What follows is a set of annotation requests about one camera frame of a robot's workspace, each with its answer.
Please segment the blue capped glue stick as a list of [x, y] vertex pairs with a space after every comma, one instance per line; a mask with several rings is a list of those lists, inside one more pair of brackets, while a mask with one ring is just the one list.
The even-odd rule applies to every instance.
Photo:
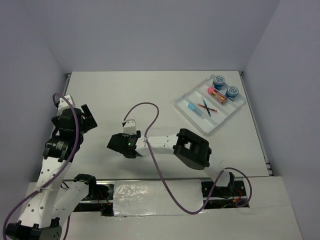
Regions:
[[203, 112], [196, 106], [194, 105], [192, 102], [188, 103], [188, 108], [195, 113], [198, 117], [200, 117], [201, 119], [204, 119], [205, 116], [203, 114]]

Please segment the red pen refill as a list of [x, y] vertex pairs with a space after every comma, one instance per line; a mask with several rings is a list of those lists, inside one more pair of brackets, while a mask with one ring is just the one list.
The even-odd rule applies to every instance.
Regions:
[[213, 111], [213, 112], [218, 112], [216, 109], [214, 109], [214, 108], [210, 108], [210, 107], [208, 107], [208, 106], [206, 106], [206, 105], [203, 105], [203, 104], [197, 104], [199, 107], [202, 107], [202, 108], [205, 108], [205, 109], [207, 109], [207, 110], [209, 110], [209, 111]]

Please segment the dark blue pen refill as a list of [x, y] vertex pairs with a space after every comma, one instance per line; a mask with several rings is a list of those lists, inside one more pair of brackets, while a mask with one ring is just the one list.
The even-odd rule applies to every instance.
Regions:
[[205, 108], [207, 110], [208, 115], [211, 117], [212, 115], [211, 115], [211, 112], [210, 112], [210, 110], [209, 110], [209, 108], [207, 106], [207, 103], [206, 103], [205, 99], [203, 99], [202, 101], [203, 101], [203, 104], [204, 104], [204, 106], [205, 106]]

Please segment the pink capped tube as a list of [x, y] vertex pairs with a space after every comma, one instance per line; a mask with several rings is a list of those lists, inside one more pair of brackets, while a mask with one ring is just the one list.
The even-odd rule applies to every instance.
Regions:
[[217, 102], [219, 102], [220, 104], [224, 104], [227, 101], [227, 97], [225, 97], [224, 95], [222, 95], [217, 89], [215, 89], [214, 87], [209, 87], [207, 89], [207, 92], [210, 96], [212, 96]]

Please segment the blue jar patterned lid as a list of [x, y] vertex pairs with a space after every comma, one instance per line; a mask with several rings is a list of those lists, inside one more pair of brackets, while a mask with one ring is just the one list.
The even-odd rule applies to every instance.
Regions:
[[220, 91], [224, 84], [225, 84], [225, 78], [222, 75], [216, 75], [213, 78], [212, 85], [216, 90]]

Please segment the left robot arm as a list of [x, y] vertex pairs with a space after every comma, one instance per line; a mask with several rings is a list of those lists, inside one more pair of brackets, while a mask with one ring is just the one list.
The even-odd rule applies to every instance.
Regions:
[[84, 134], [98, 125], [87, 105], [68, 106], [61, 101], [58, 115], [51, 119], [54, 130], [46, 142], [42, 168], [34, 192], [17, 222], [4, 226], [4, 235], [12, 240], [59, 240], [63, 225], [83, 200], [97, 196], [96, 178], [80, 173], [65, 193], [58, 193]]

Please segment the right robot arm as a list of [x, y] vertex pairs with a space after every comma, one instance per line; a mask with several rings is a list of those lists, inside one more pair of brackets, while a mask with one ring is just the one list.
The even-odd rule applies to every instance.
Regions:
[[174, 155], [188, 168], [204, 171], [212, 180], [219, 177], [215, 186], [221, 195], [228, 196], [235, 189], [234, 174], [211, 160], [209, 142], [186, 128], [165, 136], [142, 136], [139, 130], [135, 134], [117, 133], [111, 136], [106, 147], [127, 159], [151, 154]]

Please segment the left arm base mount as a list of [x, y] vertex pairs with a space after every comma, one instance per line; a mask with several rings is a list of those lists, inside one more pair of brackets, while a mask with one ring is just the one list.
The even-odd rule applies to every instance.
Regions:
[[71, 212], [98, 212], [101, 216], [114, 215], [114, 184], [97, 183], [94, 176], [78, 174], [72, 181], [63, 181], [65, 192], [60, 200], [68, 204]]

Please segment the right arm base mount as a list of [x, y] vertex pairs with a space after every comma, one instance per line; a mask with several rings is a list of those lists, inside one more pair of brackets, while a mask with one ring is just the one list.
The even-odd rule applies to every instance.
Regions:
[[212, 180], [201, 181], [201, 191], [203, 196], [203, 202], [206, 202], [208, 196], [210, 196], [205, 210], [211, 209], [231, 209], [231, 208], [248, 208], [247, 192], [245, 190], [245, 184], [243, 180], [235, 180], [233, 173], [229, 173], [230, 181], [227, 186], [216, 186], [212, 193], [210, 190], [214, 184]]

